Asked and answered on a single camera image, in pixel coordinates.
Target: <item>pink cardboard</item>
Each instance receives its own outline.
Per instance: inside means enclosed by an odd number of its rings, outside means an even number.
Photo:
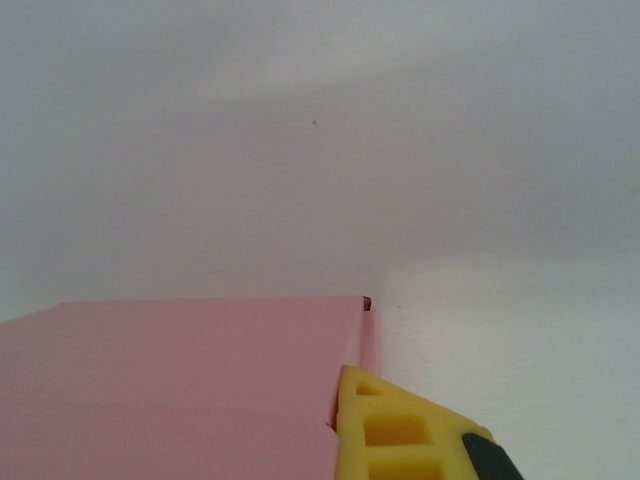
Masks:
[[[2,324],[0,465],[16,480],[328,480],[340,368],[378,370],[365,306],[80,302]]]
[[[335,476],[333,430],[273,415],[4,405],[0,425],[0,477],[7,480]]]

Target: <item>yellow object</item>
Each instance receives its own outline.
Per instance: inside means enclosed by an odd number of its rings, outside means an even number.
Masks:
[[[462,443],[475,422],[356,367],[343,367],[338,390],[337,480],[470,480]]]

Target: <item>white wall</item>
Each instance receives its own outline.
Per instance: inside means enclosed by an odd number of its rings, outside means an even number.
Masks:
[[[527,478],[638,478],[638,32],[631,1],[3,5],[0,318],[370,294],[389,377]]]

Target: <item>yellow plastic piece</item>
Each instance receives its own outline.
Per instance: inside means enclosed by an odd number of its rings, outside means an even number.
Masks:
[[[491,433],[468,418],[345,366],[338,390],[336,480],[477,480],[462,435]]]

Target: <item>black handle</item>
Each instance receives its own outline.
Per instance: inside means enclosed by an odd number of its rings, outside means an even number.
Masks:
[[[478,480],[524,480],[500,445],[475,433],[465,433],[462,443],[478,474]]]

